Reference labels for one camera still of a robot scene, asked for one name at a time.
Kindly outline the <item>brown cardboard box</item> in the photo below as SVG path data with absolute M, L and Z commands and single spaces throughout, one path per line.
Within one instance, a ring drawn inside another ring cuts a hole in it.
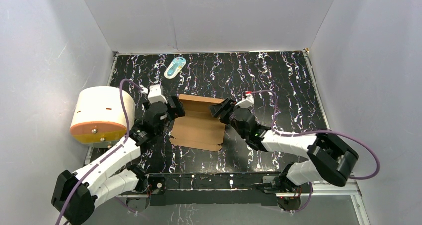
M 217 152 L 222 149 L 225 124 L 214 118 L 209 106 L 223 102 L 220 98 L 180 94 L 185 116 L 175 119 L 170 133 L 174 146 Z

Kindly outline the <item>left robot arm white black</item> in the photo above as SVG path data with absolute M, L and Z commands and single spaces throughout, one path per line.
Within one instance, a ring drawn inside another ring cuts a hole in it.
M 59 211 L 56 224 L 65 218 L 72 225 L 80 225 L 102 203 L 128 191 L 148 191 L 151 187 L 148 174 L 128 163 L 156 144 L 170 122 L 184 116 L 177 95 L 166 102 L 147 102 L 143 118 L 134 124 L 129 135 L 90 164 L 59 174 L 51 199 L 52 206 Z

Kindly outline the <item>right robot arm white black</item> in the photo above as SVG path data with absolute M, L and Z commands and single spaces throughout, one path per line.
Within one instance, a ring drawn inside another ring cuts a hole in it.
M 293 192 L 301 185 L 325 180 L 343 187 L 358 161 L 358 154 L 332 131 L 310 134 L 276 132 L 258 123 L 251 109 L 227 98 L 209 106 L 211 115 L 230 125 L 256 151 L 283 152 L 303 157 L 304 162 L 287 165 L 279 176 L 263 179 L 255 188 L 265 193 Z

